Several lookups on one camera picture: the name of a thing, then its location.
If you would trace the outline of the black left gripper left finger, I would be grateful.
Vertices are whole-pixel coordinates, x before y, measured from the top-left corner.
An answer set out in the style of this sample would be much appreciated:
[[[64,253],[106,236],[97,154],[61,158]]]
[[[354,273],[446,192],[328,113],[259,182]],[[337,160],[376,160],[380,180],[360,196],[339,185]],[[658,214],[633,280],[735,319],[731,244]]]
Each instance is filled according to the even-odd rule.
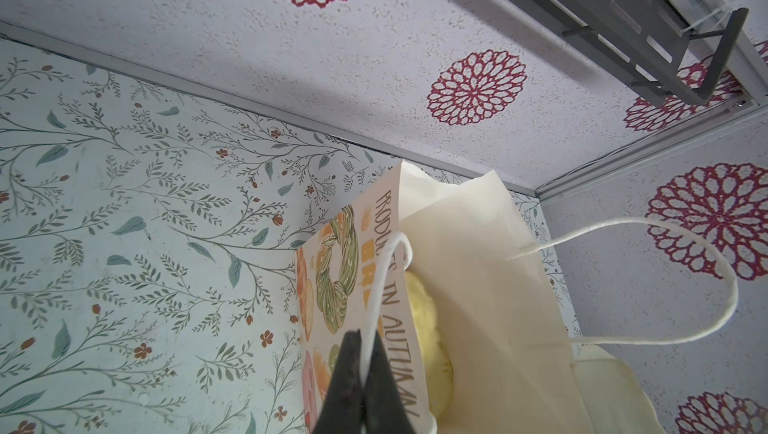
[[[362,394],[360,380],[360,331],[343,337],[326,399],[314,426],[314,434],[360,434]]]

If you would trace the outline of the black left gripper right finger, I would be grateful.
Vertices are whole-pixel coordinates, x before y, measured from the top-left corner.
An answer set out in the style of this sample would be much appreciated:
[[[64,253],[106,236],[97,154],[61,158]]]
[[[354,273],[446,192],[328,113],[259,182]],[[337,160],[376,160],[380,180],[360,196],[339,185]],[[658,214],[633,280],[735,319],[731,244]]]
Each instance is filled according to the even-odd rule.
[[[415,434],[402,405],[386,351],[376,335],[364,384],[363,426],[368,434]]]

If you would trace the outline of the small bread roll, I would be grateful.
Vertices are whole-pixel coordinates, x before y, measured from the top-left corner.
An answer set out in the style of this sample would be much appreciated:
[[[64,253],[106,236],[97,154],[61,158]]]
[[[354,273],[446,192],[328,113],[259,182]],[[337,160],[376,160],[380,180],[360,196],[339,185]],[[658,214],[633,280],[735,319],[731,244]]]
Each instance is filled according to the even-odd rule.
[[[421,279],[405,272],[409,305],[413,317],[427,383],[429,410],[439,419],[448,409],[454,370],[438,329],[437,307]]]

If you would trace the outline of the cream paper bread bag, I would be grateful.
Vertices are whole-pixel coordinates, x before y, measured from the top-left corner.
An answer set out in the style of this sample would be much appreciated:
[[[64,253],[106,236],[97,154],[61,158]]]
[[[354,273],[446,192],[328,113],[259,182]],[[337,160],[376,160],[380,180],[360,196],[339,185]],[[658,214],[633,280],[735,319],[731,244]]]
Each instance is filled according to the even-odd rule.
[[[345,333],[360,331],[363,394],[379,335],[415,433],[660,432],[633,371],[606,350],[633,338],[570,336],[542,250],[497,174],[450,184],[405,161],[389,170],[295,252],[307,429]],[[435,301],[454,370],[439,419],[406,271]]]

